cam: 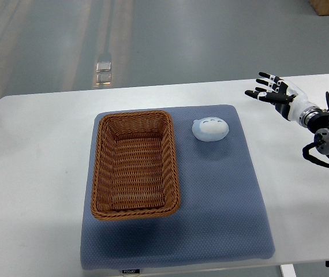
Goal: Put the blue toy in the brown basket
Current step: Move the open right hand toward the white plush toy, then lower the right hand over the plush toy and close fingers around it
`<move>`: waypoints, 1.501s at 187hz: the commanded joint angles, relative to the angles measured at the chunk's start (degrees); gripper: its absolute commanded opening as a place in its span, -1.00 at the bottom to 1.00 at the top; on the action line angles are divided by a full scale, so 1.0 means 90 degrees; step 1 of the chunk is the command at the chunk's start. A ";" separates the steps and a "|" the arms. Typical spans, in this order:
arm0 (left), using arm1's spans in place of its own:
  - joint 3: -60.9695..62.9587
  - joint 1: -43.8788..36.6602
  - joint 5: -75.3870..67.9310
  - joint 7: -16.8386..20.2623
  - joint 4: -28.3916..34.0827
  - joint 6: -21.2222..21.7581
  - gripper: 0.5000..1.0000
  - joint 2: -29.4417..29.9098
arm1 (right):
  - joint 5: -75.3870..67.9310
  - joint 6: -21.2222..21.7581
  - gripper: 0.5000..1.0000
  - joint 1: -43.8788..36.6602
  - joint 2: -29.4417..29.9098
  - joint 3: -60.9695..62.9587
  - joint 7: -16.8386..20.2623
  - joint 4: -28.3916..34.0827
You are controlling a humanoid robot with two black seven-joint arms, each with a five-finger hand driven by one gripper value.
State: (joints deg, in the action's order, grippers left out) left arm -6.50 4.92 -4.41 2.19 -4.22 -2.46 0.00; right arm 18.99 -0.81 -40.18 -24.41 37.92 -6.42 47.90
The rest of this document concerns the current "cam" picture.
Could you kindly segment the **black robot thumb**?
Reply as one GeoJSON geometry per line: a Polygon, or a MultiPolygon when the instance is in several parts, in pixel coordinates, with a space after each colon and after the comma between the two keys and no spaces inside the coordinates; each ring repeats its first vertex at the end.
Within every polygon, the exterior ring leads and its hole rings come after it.
{"type": "Polygon", "coordinates": [[[283,93],[276,92],[266,92],[266,91],[252,91],[246,90],[245,95],[257,99],[262,102],[272,103],[272,104],[289,104],[293,101],[293,95],[287,95],[283,93]]]}

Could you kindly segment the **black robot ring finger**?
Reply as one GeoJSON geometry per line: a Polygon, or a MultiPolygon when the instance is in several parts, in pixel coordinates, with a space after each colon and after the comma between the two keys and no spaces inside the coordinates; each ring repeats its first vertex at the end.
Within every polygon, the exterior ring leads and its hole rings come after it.
{"type": "Polygon", "coordinates": [[[278,76],[275,76],[275,75],[272,75],[272,74],[269,74],[269,73],[265,73],[265,72],[259,72],[259,76],[261,77],[262,80],[270,80],[270,81],[282,81],[283,79],[278,77],[278,76]]]}

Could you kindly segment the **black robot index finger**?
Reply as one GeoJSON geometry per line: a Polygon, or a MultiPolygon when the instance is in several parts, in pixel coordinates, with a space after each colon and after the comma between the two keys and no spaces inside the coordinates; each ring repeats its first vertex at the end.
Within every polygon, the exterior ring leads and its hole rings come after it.
{"type": "Polygon", "coordinates": [[[269,93],[274,92],[274,90],[272,88],[260,88],[260,87],[256,87],[255,91],[257,91],[257,92],[269,92],[269,93]]]}

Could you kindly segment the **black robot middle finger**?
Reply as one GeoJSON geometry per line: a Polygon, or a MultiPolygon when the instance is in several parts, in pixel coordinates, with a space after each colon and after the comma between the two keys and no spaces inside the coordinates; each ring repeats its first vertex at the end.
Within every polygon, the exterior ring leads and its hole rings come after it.
{"type": "Polygon", "coordinates": [[[265,85],[266,87],[278,87],[279,82],[275,81],[274,78],[257,78],[256,82],[261,85],[265,85]]]}

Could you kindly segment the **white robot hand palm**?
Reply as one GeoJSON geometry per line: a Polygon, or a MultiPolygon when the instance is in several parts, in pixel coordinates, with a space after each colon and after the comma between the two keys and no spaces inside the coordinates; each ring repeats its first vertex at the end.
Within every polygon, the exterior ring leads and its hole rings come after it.
{"type": "Polygon", "coordinates": [[[316,108],[316,105],[308,100],[306,93],[292,82],[282,80],[277,82],[277,93],[287,96],[295,95],[289,104],[275,104],[275,110],[288,121],[301,121],[302,114],[316,108]]]}

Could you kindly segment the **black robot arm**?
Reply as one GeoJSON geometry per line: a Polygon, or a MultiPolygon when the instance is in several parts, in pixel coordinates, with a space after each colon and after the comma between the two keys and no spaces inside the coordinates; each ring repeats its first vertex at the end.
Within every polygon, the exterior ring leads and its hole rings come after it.
{"type": "Polygon", "coordinates": [[[323,109],[310,102],[295,84],[264,72],[259,76],[256,82],[261,87],[246,90],[245,95],[272,104],[284,119],[295,121],[313,133],[313,141],[302,149],[302,156],[329,169],[329,92],[326,92],[327,108],[323,109]]]}

